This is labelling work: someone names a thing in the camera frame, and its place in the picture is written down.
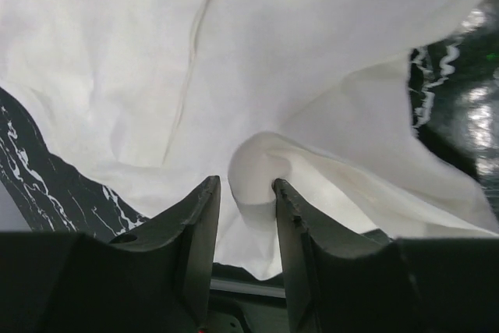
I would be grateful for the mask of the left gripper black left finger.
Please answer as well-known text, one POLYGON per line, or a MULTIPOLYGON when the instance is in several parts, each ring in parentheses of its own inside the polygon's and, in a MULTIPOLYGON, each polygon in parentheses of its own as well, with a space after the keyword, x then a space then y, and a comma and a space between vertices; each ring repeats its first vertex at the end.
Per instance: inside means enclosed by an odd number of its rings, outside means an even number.
POLYGON ((2 233, 2 331, 199 331, 220 198, 220 179, 210 176, 108 243, 79 232, 2 233))

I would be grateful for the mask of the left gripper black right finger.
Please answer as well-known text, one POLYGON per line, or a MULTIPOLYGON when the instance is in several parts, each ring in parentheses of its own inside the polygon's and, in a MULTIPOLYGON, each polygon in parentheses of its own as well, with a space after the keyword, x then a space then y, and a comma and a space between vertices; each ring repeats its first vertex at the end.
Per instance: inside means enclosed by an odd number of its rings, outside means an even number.
POLYGON ((496 239, 378 242, 273 189, 291 331, 497 331, 496 239))

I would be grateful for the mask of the white t shirt red print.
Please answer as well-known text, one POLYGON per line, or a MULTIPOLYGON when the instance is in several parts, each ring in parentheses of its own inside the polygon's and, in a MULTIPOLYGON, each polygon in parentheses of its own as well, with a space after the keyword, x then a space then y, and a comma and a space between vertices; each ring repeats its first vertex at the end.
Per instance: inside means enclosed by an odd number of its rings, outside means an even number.
POLYGON ((48 149, 153 217, 207 175, 218 263, 281 271, 272 182, 351 230, 493 237, 414 136, 414 48, 482 0, 1 0, 1 85, 48 149))

